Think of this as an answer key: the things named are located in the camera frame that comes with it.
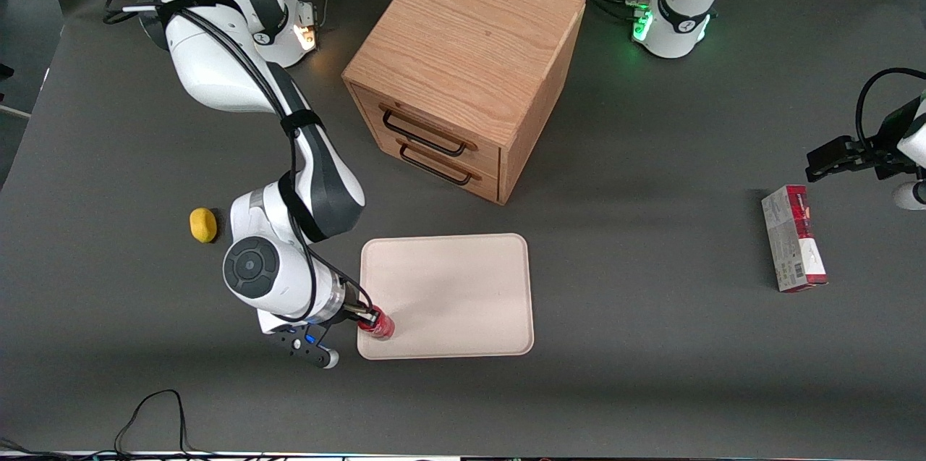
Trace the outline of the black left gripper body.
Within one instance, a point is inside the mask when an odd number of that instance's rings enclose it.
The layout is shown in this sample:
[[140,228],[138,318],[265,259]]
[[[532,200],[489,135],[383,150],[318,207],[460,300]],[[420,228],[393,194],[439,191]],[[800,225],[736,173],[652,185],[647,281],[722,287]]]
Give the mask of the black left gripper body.
[[906,103],[883,119],[879,130],[870,138],[871,148],[885,164],[875,164],[878,180],[886,180],[897,174],[917,174],[923,164],[917,164],[912,158],[902,154],[897,144],[906,134],[914,121],[919,103]]

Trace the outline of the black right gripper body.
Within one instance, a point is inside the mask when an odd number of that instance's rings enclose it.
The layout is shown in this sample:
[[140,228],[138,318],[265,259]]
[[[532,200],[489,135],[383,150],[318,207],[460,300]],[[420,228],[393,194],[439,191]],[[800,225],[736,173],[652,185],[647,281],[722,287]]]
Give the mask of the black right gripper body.
[[360,292],[345,292],[343,305],[334,316],[334,323],[341,323],[347,320],[356,322],[356,317],[358,315],[353,312],[353,305],[356,302],[366,303],[366,300]]

